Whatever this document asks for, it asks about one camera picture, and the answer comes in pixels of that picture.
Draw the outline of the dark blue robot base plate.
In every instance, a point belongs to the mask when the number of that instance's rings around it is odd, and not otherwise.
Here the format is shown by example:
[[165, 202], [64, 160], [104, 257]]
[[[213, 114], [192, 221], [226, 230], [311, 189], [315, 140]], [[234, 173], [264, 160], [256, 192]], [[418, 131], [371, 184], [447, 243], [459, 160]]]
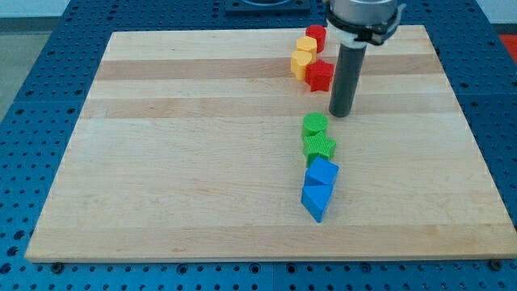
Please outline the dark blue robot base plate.
[[310, 0], [225, 0], [227, 15], [308, 12], [310, 7]]

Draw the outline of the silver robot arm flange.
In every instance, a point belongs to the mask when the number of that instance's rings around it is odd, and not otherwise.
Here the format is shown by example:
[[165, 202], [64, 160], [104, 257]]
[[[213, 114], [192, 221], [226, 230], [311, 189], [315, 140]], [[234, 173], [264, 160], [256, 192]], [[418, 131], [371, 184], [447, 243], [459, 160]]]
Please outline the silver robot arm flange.
[[382, 45], [396, 31], [406, 4], [398, 0], [329, 0], [328, 30], [343, 45]]

